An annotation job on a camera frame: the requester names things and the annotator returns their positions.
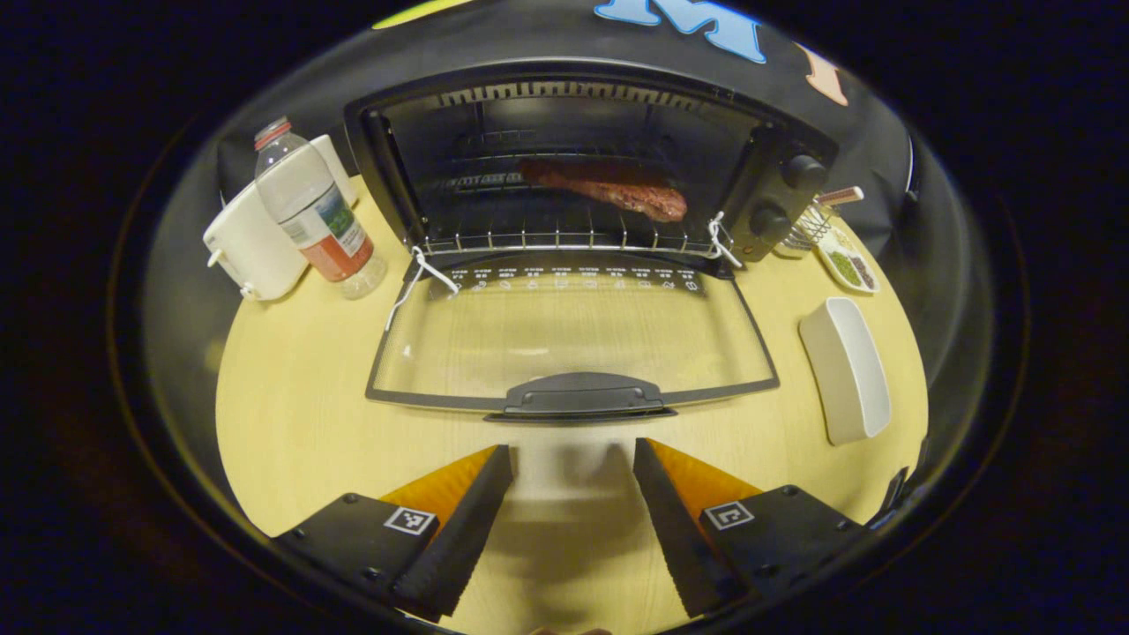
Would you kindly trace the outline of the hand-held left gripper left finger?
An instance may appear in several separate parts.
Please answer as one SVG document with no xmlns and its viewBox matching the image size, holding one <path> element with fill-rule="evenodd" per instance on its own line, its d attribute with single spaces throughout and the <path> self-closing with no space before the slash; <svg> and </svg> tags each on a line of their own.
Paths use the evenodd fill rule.
<svg viewBox="0 0 1129 635">
<path fill-rule="evenodd" d="M 339 495 L 272 542 L 383 604 L 450 617 L 511 482 L 511 449 L 495 444 L 378 498 Z"/>
</svg>

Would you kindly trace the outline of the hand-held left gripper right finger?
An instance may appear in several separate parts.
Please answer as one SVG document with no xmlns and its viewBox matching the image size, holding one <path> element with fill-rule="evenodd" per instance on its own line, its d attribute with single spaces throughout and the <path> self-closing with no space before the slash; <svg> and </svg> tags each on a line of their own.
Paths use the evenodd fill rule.
<svg viewBox="0 0 1129 635">
<path fill-rule="evenodd" d="M 796 485 L 761 489 L 650 437 L 632 472 L 689 617 L 789 594 L 870 528 Z"/>
</svg>

